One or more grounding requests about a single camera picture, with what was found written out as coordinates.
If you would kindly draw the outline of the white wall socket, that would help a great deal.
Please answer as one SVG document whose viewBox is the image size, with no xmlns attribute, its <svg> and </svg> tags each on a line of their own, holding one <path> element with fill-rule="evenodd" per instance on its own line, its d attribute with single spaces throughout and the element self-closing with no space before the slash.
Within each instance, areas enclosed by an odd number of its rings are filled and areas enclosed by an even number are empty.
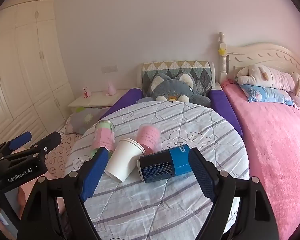
<svg viewBox="0 0 300 240">
<path fill-rule="evenodd" d="M 105 66 L 101 68 L 103 74 L 115 73 L 118 71 L 117 65 Z"/>
</svg>

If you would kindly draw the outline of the small pink white figurine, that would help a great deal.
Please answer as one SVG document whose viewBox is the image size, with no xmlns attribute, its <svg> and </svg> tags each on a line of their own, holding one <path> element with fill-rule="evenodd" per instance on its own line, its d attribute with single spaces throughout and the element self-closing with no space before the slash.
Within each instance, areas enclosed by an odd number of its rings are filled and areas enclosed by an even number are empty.
<svg viewBox="0 0 300 240">
<path fill-rule="evenodd" d="M 91 96 L 91 92 L 87 87 L 83 88 L 83 98 L 89 98 Z"/>
</svg>

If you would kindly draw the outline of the white paper cup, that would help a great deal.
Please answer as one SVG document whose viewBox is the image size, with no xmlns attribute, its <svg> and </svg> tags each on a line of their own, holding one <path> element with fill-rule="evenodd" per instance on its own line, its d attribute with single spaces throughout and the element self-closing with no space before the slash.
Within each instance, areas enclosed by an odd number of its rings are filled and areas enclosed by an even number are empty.
<svg viewBox="0 0 300 240">
<path fill-rule="evenodd" d="M 135 140 L 122 138 L 111 155 L 105 174 L 123 183 L 136 167 L 139 156 L 145 154 L 145 149 Z"/>
</svg>

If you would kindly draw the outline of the purple bed bumper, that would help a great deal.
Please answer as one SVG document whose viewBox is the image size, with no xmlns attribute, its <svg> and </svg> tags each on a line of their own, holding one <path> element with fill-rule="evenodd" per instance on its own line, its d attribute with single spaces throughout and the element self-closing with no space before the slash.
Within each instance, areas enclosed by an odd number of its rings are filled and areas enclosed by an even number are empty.
<svg viewBox="0 0 300 240">
<path fill-rule="evenodd" d="M 243 138 L 243 132 L 238 119 L 230 105 L 228 98 L 222 90 L 211 90 L 208 94 L 208 98 L 211 100 L 212 109 L 222 116 L 227 122 L 229 122 L 233 128 L 238 132 L 238 134 Z M 126 92 L 113 106 L 110 107 L 99 120 L 105 118 L 106 116 L 123 109 L 125 107 L 134 105 L 140 102 L 153 101 L 151 97 L 143 97 L 143 93 L 139 88 L 131 88 Z"/>
</svg>

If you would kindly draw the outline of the blue and black can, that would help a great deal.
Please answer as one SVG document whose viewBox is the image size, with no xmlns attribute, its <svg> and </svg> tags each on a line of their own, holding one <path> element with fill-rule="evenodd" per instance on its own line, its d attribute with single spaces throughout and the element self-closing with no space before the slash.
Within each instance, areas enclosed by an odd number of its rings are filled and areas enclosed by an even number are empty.
<svg viewBox="0 0 300 240">
<path fill-rule="evenodd" d="M 137 160 L 141 180 L 152 183 L 191 172 L 187 144 L 163 151 L 142 155 Z"/>
</svg>

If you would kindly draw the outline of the clear cup green pink paper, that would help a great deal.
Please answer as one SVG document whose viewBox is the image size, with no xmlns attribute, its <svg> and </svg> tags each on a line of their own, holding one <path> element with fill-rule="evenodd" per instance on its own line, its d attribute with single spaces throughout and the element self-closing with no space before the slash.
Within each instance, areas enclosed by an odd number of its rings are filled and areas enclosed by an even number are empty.
<svg viewBox="0 0 300 240">
<path fill-rule="evenodd" d="M 108 151 L 108 158 L 111 158 L 115 150 L 115 126 L 108 120 L 100 120 L 95 125 L 93 142 L 91 144 L 91 158 L 97 150 L 104 147 Z"/>
</svg>

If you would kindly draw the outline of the yellow star decoration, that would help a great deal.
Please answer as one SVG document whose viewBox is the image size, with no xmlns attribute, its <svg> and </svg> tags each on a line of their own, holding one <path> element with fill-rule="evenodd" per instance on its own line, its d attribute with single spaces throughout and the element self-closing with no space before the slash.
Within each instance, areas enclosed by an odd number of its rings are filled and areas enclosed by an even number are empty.
<svg viewBox="0 0 300 240">
<path fill-rule="evenodd" d="M 218 53 L 220 56 L 226 56 L 227 55 L 227 50 L 224 48 L 219 48 Z"/>
</svg>

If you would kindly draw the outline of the pink heart pattern sheet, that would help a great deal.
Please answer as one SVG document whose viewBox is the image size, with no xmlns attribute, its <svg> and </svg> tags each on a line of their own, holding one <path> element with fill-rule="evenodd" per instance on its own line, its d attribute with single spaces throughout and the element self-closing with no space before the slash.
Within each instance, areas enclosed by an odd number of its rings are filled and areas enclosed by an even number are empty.
<svg viewBox="0 0 300 240">
<path fill-rule="evenodd" d="M 47 166 L 47 174 L 52 179 L 62 178 L 65 174 L 66 163 L 70 156 L 72 147 L 75 142 L 80 139 L 81 134 L 66 134 L 66 128 L 70 123 L 72 115 L 67 119 L 65 126 L 58 131 L 61 135 L 61 143 L 45 156 L 45 164 Z"/>
</svg>

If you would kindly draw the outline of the white pink plush pig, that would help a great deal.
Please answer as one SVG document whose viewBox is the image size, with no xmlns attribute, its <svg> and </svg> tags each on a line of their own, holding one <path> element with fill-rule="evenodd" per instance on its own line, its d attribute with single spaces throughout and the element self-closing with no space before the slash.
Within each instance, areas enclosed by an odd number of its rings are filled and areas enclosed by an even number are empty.
<svg viewBox="0 0 300 240">
<path fill-rule="evenodd" d="M 296 72 L 289 74 L 262 64 L 253 64 L 237 73 L 237 82 L 239 85 L 281 89 L 300 97 L 300 75 Z"/>
</svg>

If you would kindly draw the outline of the grey cat plush toy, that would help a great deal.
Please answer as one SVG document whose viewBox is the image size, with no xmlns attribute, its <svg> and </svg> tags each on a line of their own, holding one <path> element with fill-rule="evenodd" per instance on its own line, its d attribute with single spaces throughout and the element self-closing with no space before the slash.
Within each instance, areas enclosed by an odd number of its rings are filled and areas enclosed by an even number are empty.
<svg viewBox="0 0 300 240">
<path fill-rule="evenodd" d="M 191 74 L 181 73 L 175 79 L 165 74 L 156 75 L 148 90 L 149 96 L 136 103 L 150 101 L 170 101 L 194 103 L 211 108 L 211 100 L 197 92 L 197 86 Z"/>
</svg>

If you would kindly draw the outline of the white bedside table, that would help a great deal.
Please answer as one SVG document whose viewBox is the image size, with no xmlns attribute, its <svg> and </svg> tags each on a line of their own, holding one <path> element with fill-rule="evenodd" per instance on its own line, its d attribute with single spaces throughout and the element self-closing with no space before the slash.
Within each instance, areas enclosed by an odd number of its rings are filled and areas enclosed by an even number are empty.
<svg viewBox="0 0 300 240">
<path fill-rule="evenodd" d="M 128 92 L 127 89 L 120 89 L 117 91 L 116 94 L 111 96 L 106 96 L 106 92 L 93 92 L 91 96 L 89 96 L 88 98 L 83 98 L 83 96 L 80 96 L 75 101 L 70 103 L 68 107 L 71 110 L 74 110 L 78 107 L 96 107 L 96 108 L 111 107 L 127 92 Z"/>
</svg>

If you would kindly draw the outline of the clear cup with pink paper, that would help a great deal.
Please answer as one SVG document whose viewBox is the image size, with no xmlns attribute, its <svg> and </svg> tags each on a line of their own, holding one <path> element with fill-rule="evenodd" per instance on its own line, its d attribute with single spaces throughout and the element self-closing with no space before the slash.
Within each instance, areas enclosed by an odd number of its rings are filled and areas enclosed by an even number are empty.
<svg viewBox="0 0 300 240">
<path fill-rule="evenodd" d="M 152 124 L 143 124 L 139 127 L 136 141 L 145 149 L 146 154 L 151 154 L 157 148 L 161 131 Z"/>
</svg>

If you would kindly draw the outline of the patchwork quilted headboard cover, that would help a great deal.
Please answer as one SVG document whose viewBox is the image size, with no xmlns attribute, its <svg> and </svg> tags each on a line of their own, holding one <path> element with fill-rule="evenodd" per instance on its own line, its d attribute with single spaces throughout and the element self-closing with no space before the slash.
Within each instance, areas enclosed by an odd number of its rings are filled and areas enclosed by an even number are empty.
<svg viewBox="0 0 300 240">
<path fill-rule="evenodd" d="M 143 96 L 149 96 L 149 88 L 157 74 L 165 74 L 174 79 L 179 74 L 191 74 L 197 92 L 207 95 L 216 85 L 215 67 L 208 61 L 159 61 L 144 63 L 141 67 L 141 89 Z"/>
</svg>

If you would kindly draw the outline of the blue cartoon pillow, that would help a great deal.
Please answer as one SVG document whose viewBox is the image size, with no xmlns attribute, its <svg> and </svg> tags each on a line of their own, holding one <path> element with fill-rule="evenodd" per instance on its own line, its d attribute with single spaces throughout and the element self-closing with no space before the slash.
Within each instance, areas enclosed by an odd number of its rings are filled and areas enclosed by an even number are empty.
<svg viewBox="0 0 300 240">
<path fill-rule="evenodd" d="M 249 102 L 271 102 L 294 106 L 290 95 L 281 89 L 253 85 L 239 85 Z"/>
</svg>

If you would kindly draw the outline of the cream wardrobe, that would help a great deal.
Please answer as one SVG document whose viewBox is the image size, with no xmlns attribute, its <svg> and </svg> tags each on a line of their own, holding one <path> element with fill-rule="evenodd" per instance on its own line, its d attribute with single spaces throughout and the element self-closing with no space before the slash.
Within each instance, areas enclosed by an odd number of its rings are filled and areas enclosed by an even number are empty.
<svg viewBox="0 0 300 240">
<path fill-rule="evenodd" d="M 0 10 L 0 144 L 24 132 L 36 142 L 62 129 L 73 100 L 54 1 Z"/>
</svg>

